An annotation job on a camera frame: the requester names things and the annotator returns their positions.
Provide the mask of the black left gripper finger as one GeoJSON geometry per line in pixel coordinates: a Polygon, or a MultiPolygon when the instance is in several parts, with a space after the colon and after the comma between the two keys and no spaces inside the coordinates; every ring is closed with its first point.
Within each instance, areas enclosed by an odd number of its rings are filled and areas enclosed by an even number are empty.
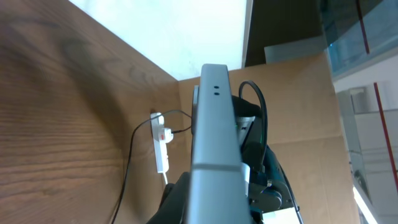
{"type": "Polygon", "coordinates": [[[175,184],[167,184],[162,194],[159,209],[147,224],[185,223],[189,186],[189,172],[184,172],[175,184]]]}

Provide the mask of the blue screen smartphone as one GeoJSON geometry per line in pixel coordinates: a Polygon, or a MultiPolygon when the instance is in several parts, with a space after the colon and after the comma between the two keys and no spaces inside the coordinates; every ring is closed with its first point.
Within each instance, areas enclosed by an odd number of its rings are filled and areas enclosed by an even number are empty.
{"type": "Polygon", "coordinates": [[[250,223],[226,65],[201,69],[187,223],[250,223]]]}

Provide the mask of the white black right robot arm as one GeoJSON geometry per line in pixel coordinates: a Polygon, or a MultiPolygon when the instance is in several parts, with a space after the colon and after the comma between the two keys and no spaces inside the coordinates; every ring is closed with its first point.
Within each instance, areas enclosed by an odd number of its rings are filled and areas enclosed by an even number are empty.
{"type": "Polygon", "coordinates": [[[292,214],[293,221],[302,223],[288,178],[274,152],[264,142],[262,110],[238,96],[233,96],[236,129],[242,162],[250,168],[248,202],[252,223],[264,223],[265,214],[292,214]]]}

